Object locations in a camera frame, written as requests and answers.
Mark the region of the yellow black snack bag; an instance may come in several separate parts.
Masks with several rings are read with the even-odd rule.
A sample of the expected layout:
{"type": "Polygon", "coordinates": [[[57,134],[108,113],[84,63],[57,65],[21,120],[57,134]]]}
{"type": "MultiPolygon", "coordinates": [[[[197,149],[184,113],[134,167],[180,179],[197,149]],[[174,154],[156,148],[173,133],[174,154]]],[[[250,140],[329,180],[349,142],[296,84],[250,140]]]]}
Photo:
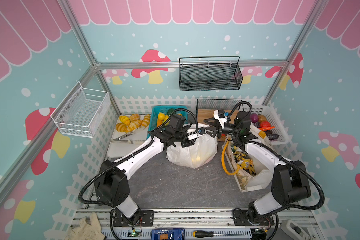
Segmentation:
{"type": "Polygon", "coordinates": [[[252,176],[256,175],[253,160],[246,153],[234,152],[234,159],[242,170],[252,176]]]}

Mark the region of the white plastic grocery bag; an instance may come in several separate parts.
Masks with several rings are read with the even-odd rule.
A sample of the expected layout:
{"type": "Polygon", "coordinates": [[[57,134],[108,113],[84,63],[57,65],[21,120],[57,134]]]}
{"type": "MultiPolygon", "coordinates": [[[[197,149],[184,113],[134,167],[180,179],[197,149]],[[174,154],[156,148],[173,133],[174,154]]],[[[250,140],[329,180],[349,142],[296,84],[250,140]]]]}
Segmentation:
{"type": "Polygon", "coordinates": [[[209,125],[198,123],[199,133],[196,142],[189,147],[182,147],[180,142],[175,142],[176,147],[167,148],[167,159],[178,166],[199,168],[210,162],[217,153],[218,138],[211,137],[205,131],[209,125]]]}

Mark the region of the white canvas tote bag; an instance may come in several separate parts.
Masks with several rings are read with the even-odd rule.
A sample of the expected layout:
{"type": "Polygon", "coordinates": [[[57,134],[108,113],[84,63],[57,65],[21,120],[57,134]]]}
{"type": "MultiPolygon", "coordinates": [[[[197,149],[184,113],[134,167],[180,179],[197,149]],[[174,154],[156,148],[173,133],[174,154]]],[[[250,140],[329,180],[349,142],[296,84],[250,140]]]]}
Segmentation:
{"type": "Polygon", "coordinates": [[[221,156],[223,170],[234,176],[242,193],[263,190],[271,183],[274,167],[280,162],[264,131],[250,125],[234,142],[234,133],[240,131],[233,124],[222,130],[226,135],[221,156]]]}

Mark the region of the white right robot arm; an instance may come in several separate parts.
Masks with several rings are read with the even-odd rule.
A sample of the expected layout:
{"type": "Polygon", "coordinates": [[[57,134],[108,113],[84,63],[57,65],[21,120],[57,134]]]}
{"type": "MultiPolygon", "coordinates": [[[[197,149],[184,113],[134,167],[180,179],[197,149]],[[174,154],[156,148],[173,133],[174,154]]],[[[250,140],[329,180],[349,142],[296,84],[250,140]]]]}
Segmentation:
{"type": "Polygon", "coordinates": [[[231,121],[230,113],[214,111],[213,117],[203,122],[212,127],[213,135],[225,134],[234,145],[258,160],[272,174],[271,191],[251,202],[247,219],[252,225],[260,224],[272,215],[290,208],[313,211],[325,203],[325,194],[319,183],[306,171],[301,161],[291,161],[275,152],[266,133],[251,120],[252,111],[239,111],[231,121]]]}

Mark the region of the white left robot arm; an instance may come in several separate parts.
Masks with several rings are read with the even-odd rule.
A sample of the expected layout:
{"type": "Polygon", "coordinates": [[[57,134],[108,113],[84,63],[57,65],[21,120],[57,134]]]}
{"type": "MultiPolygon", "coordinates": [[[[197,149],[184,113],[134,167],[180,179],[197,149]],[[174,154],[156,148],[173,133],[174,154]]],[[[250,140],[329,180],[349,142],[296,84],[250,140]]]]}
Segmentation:
{"type": "Polygon", "coordinates": [[[103,162],[100,172],[80,190],[80,203],[117,209],[130,226],[135,225],[141,219],[141,209],[130,196],[128,181],[148,160],[168,147],[176,143],[190,147],[206,133],[198,123],[186,125],[185,121],[185,117],[172,113],[163,124],[149,131],[149,138],[134,151],[113,162],[103,162]]]}

